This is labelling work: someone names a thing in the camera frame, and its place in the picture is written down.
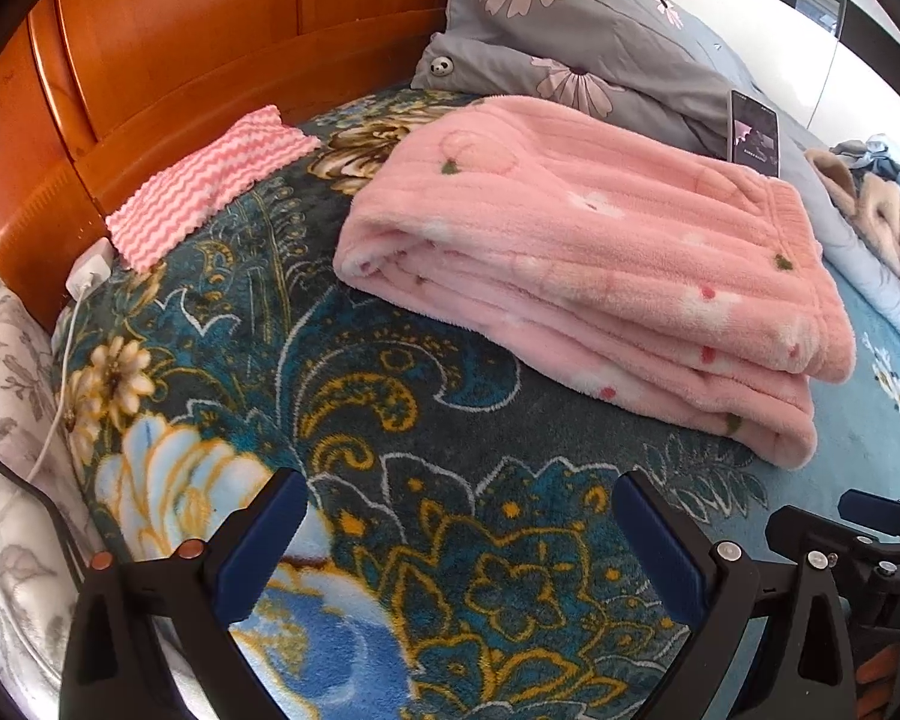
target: chevron pattern cloth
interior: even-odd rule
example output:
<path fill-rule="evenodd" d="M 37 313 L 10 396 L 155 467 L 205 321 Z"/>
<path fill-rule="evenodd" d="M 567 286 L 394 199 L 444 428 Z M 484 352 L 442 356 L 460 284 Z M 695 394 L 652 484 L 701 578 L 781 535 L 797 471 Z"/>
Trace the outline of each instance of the chevron pattern cloth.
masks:
<path fill-rule="evenodd" d="M 161 170 L 106 219 L 114 247 L 137 272 L 256 182 L 318 148 L 280 121 L 275 105 L 248 113 L 209 146 Z"/>

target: black cable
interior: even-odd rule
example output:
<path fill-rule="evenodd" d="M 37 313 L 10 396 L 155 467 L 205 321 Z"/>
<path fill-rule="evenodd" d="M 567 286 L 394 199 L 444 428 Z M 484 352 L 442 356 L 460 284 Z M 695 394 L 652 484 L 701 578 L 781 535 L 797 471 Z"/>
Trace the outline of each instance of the black cable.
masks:
<path fill-rule="evenodd" d="M 60 514 L 58 506 L 50 499 L 50 496 L 47 493 L 44 493 L 43 490 L 29 483 L 1 461 L 0 474 L 2 477 L 5 477 L 5 479 L 10 480 L 10 482 L 17 485 L 18 488 L 21 488 L 21 490 L 30 493 L 43 505 L 43 508 L 47 510 L 50 522 L 53 523 L 53 529 L 56 531 L 56 538 L 60 542 L 60 548 L 63 551 L 63 559 L 67 563 L 67 570 L 70 572 L 70 577 L 77 586 L 77 591 L 79 591 L 83 586 L 83 575 L 86 570 L 86 565 L 83 563 L 83 558 L 80 556 L 79 549 L 77 549 L 77 543 L 74 541 L 74 537 L 67 527 L 67 522 L 63 518 L 63 514 Z"/>

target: screw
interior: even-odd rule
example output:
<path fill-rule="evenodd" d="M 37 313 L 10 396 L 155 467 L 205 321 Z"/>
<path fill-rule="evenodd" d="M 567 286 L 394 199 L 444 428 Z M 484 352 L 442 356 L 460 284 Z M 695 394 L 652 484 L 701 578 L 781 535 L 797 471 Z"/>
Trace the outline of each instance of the screw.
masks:
<path fill-rule="evenodd" d="M 192 560 L 203 554 L 204 546 L 205 544 L 199 538 L 188 538 L 176 548 L 176 553 L 184 560 Z"/>
<path fill-rule="evenodd" d="M 823 552 L 818 552 L 814 550 L 813 552 L 807 553 L 807 562 L 810 563 L 816 570 L 823 571 L 828 565 L 829 560 L 826 558 L 826 555 Z"/>
<path fill-rule="evenodd" d="M 717 544 L 717 554 L 727 562 L 737 562 L 743 557 L 744 551 L 732 541 L 721 541 Z"/>
<path fill-rule="evenodd" d="M 110 552 L 97 552 L 90 559 L 90 567 L 94 571 L 106 571 L 113 565 L 113 556 Z"/>

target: beige fuzzy garment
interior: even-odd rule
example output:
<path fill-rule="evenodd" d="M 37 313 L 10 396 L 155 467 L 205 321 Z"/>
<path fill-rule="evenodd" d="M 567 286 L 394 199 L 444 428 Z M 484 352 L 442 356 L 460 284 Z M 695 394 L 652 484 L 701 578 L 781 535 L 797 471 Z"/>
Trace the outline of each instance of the beige fuzzy garment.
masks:
<path fill-rule="evenodd" d="M 857 194 L 850 168 L 839 156 L 810 148 L 806 157 L 823 180 L 833 204 L 900 279 L 900 187 L 868 172 Z"/>

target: paisley pattern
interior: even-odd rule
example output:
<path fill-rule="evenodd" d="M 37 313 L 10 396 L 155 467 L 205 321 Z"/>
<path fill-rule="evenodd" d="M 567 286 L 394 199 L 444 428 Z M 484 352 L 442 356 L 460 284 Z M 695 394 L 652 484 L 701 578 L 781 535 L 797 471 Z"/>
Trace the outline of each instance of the paisley pattern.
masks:
<path fill-rule="evenodd" d="M 205 538 L 271 469 L 306 476 L 304 525 L 232 629 L 290 718 L 631 716 L 687 631 L 614 522 L 615 480 L 642 467 L 748 548 L 790 502 L 730 440 L 338 283 L 348 194 L 472 100 L 394 89 L 312 119 L 327 146 L 77 317 L 77 477 L 124 559 Z"/>

